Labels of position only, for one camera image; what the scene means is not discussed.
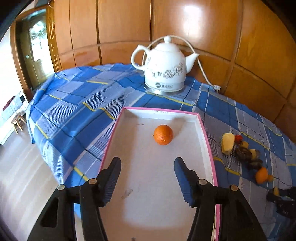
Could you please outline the orange mandarin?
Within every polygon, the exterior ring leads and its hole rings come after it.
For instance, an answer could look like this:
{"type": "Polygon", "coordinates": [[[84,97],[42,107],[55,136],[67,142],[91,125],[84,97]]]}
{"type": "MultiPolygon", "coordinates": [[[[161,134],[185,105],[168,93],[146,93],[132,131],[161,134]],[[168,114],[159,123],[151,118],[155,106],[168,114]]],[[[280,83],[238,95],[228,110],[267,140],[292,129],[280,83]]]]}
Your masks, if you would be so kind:
{"type": "Polygon", "coordinates": [[[255,173],[255,181],[257,184],[263,184],[267,182],[268,180],[268,171],[265,167],[261,167],[256,173],[255,173]]]}
{"type": "Polygon", "coordinates": [[[173,140],[174,132],[168,125],[160,125],[155,128],[153,137],[156,143],[165,146],[173,140]]]}

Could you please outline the cut fruit with dark skin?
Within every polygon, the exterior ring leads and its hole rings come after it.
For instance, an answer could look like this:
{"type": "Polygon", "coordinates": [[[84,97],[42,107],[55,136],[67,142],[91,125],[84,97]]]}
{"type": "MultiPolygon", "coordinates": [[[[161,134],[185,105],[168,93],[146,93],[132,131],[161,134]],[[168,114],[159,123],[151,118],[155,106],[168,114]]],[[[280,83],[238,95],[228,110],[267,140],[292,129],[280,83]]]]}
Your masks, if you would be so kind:
{"type": "Polygon", "coordinates": [[[260,158],[260,151],[256,149],[249,149],[251,152],[251,159],[252,160],[258,160],[260,158]]]}

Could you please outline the dark brown spiky fruit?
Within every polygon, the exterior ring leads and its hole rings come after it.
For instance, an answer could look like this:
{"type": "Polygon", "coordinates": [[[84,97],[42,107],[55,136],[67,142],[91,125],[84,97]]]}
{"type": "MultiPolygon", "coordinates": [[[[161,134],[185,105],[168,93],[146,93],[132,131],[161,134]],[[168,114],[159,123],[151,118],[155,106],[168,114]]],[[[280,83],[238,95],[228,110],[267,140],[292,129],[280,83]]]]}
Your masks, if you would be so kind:
{"type": "Polygon", "coordinates": [[[236,157],[237,161],[240,161],[242,163],[252,160],[252,153],[245,147],[237,148],[234,151],[234,156],[236,157]]]}

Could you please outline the small yellow round fruit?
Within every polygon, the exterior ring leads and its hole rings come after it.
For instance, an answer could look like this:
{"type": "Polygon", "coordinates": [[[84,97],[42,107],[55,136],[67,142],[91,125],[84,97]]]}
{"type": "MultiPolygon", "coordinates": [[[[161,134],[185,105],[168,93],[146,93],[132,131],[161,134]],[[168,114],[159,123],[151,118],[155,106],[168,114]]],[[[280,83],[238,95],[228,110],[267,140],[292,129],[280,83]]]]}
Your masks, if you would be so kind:
{"type": "Polygon", "coordinates": [[[243,147],[243,148],[248,149],[249,148],[249,144],[246,141],[242,141],[241,144],[240,144],[240,147],[243,147]]]}

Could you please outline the small red tomato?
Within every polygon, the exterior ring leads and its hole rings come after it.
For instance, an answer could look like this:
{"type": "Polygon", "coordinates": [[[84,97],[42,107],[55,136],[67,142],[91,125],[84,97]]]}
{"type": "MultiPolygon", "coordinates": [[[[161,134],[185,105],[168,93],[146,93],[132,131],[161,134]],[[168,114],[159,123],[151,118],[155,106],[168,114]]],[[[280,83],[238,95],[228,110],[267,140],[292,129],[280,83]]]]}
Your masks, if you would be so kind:
{"type": "Polygon", "coordinates": [[[242,142],[243,142],[243,137],[241,135],[235,135],[234,143],[237,145],[241,145],[242,142]]]}

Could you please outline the white pink-rimmed cardboard tray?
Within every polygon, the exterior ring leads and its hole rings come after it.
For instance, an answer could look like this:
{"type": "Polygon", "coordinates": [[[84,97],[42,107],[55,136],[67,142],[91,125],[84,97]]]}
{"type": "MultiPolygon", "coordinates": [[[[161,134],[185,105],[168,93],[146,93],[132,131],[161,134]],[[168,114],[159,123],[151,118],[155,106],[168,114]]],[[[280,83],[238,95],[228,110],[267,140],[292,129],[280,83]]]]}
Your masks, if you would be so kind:
{"type": "Polygon", "coordinates": [[[100,209],[109,240],[186,240],[195,209],[183,198],[174,172],[181,157],[190,170],[217,184],[210,146],[201,116],[180,110],[124,108],[117,121],[88,146],[101,161],[100,169],[114,157],[121,172],[111,200],[100,209]],[[157,126],[174,132],[170,144],[156,143],[157,126]]]}

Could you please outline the blue plaid tablecloth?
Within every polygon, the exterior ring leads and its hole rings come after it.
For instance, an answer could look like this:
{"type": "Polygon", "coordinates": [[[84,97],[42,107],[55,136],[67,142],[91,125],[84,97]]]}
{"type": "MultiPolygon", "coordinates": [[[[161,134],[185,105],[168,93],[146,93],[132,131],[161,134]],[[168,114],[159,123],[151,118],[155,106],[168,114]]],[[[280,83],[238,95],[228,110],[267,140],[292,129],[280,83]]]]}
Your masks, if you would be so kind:
{"type": "Polygon", "coordinates": [[[126,106],[198,113],[203,121],[218,185],[239,185],[268,240],[278,240],[291,221],[266,200],[273,187],[295,185],[295,144],[272,122],[247,106],[187,77],[181,94],[162,97],[144,89],[144,76],[132,65],[107,64],[61,71],[37,90],[27,109],[31,141],[56,180],[69,187],[97,175],[115,122],[126,106]],[[240,134],[260,151],[270,183],[256,185],[250,172],[219,150],[222,135],[240,134]]]}

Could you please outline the orange mandarin in tray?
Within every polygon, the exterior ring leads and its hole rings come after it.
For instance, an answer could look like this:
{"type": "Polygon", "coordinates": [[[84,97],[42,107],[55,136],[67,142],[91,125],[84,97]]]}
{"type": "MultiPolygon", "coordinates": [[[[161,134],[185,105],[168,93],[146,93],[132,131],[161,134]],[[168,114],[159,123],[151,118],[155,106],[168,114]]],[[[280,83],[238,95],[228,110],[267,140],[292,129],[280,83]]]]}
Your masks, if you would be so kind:
{"type": "Polygon", "coordinates": [[[165,146],[173,140],[174,132],[168,125],[160,125],[155,128],[153,137],[156,143],[165,146]]]}

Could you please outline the small wooden stool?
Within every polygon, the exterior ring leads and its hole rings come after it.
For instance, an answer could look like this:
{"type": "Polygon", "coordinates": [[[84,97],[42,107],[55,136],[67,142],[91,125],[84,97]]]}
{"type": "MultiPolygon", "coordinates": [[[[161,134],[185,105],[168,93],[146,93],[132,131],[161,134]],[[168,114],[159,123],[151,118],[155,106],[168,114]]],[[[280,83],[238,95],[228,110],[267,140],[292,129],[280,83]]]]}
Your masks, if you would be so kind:
{"type": "Polygon", "coordinates": [[[26,124],[25,118],[21,115],[21,113],[17,113],[13,119],[11,120],[11,124],[14,127],[14,131],[18,134],[18,130],[23,131],[23,125],[26,124]]]}

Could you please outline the white sofa with blue cover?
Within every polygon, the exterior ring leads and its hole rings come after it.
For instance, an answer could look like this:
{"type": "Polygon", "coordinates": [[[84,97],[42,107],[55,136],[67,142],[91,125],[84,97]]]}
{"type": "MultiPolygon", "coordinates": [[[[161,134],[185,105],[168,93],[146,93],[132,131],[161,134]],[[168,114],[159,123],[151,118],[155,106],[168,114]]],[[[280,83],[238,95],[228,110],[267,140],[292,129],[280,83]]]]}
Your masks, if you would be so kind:
{"type": "Polygon", "coordinates": [[[15,131],[15,127],[11,123],[13,118],[19,113],[24,116],[28,105],[29,102],[25,94],[21,91],[16,94],[4,111],[1,109],[1,145],[3,145],[9,136],[15,131]]]}

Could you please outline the white ceramic electric kettle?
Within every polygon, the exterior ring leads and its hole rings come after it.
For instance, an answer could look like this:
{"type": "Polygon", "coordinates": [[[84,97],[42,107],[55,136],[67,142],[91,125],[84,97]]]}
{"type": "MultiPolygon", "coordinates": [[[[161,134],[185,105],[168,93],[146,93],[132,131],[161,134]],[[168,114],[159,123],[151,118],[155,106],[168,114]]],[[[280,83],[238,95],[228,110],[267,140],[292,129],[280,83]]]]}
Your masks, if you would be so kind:
{"type": "Polygon", "coordinates": [[[186,76],[192,70],[199,54],[186,39],[179,36],[163,36],[152,43],[161,39],[163,42],[151,50],[143,45],[138,45],[130,60],[135,69],[144,72],[146,90],[155,94],[174,95],[183,91],[186,76]],[[172,43],[173,38],[185,42],[192,50],[192,54],[184,56],[179,47],[172,43]],[[139,51],[144,51],[147,56],[145,63],[141,66],[135,63],[135,56],[139,51]]]}

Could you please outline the wooden door with glass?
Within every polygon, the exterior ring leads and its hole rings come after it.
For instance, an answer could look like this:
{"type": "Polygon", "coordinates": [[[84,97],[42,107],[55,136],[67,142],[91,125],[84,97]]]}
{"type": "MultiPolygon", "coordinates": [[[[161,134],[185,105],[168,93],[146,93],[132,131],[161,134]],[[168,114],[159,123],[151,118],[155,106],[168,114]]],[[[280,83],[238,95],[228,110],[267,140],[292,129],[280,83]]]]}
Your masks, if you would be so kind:
{"type": "Polygon", "coordinates": [[[47,36],[46,11],[46,6],[28,10],[11,25],[11,50],[24,91],[37,89],[54,73],[47,36]]]}

